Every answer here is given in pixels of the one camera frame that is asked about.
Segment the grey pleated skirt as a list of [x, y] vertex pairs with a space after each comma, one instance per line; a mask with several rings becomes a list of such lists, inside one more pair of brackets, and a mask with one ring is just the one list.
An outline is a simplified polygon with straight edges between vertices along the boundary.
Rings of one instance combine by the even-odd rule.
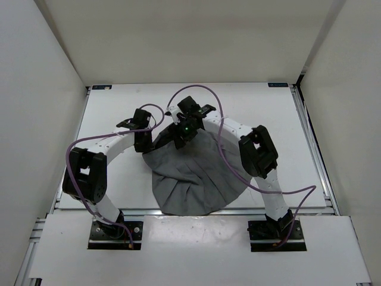
[[252, 179], [241, 165], [238, 148], [202, 129], [179, 150], [169, 142], [142, 157], [152, 170], [152, 193], [165, 214], [218, 211], [236, 200]]

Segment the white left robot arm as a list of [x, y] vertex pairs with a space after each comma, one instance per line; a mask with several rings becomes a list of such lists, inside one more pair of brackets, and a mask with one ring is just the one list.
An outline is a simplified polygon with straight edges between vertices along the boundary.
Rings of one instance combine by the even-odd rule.
[[98, 227], [111, 238], [124, 234], [125, 224], [120, 209], [107, 197], [107, 167], [126, 149], [137, 153], [153, 149], [152, 133], [128, 132], [117, 128], [113, 135], [89, 148], [74, 147], [68, 154], [62, 189], [73, 199], [86, 203], [96, 218]]

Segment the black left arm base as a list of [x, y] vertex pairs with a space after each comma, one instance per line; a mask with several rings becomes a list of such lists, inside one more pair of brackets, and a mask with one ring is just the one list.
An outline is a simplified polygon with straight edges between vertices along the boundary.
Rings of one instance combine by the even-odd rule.
[[119, 223], [124, 223], [125, 227], [130, 231], [128, 235], [125, 228], [107, 224], [93, 219], [89, 239], [89, 250], [134, 250], [139, 251], [142, 247], [143, 221], [127, 220], [118, 217]]

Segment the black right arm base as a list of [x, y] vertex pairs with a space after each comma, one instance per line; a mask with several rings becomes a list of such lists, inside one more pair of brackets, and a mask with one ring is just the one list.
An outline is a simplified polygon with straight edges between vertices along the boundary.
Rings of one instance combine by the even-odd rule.
[[247, 231], [252, 253], [307, 251], [300, 220], [291, 210], [279, 220], [267, 215], [265, 220], [249, 220]]

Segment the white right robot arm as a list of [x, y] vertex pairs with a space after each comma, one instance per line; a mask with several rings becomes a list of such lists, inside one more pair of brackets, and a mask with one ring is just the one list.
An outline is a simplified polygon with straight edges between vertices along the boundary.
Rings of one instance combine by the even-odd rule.
[[158, 138], [155, 147], [173, 141], [177, 149], [184, 147], [202, 129], [225, 139], [239, 150], [241, 165], [252, 176], [261, 193], [266, 216], [268, 233], [274, 238], [283, 237], [292, 227], [293, 213], [286, 204], [277, 177], [276, 147], [266, 127], [251, 128], [232, 119], [223, 117], [210, 105], [197, 107], [194, 111], [169, 108], [167, 116], [173, 119]]

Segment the blue left corner label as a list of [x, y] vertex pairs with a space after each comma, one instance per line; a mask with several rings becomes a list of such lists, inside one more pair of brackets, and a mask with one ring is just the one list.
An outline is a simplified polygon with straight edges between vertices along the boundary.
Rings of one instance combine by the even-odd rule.
[[92, 90], [110, 90], [112, 85], [93, 85]]

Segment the blue corner label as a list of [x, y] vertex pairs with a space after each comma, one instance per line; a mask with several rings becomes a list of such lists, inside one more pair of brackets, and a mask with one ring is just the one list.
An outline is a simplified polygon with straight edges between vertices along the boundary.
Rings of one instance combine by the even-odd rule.
[[269, 88], [288, 88], [288, 83], [282, 83], [282, 82], [269, 82], [268, 83]]
[[110, 90], [112, 85], [93, 85], [92, 90]]

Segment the blue right corner label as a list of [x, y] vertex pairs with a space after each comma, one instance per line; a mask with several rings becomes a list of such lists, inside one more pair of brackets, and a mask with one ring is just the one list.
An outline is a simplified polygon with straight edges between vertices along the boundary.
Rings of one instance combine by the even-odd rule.
[[288, 88], [288, 83], [282, 83], [282, 82], [269, 82], [268, 83], [269, 88]]

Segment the aluminium right frame rail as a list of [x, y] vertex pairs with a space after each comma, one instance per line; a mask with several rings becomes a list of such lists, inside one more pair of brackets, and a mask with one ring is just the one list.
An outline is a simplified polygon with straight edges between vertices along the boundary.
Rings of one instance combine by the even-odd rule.
[[307, 106], [302, 98], [301, 89], [297, 85], [291, 85], [290, 87], [293, 100], [296, 106], [296, 110], [298, 112], [299, 119], [302, 124], [302, 128], [305, 133], [305, 137], [308, 142], [308, 146], [310, 149], [311, 156], [313, 158], [313, 162], [315, 164], [319, 179], [320, 185], [322, 186], [323, 192], [325, 196], [331, 202], [331, 208], [334, 211], [334, 214], [340, 216], [340, 210], [336, 201], [336, 197], [333, 192], [332, 184], [329, 179], [329, 175], [327, 174], [327, 170], [321, 156], [321, 152], [314, 134], [313, 126], [308, 114]]

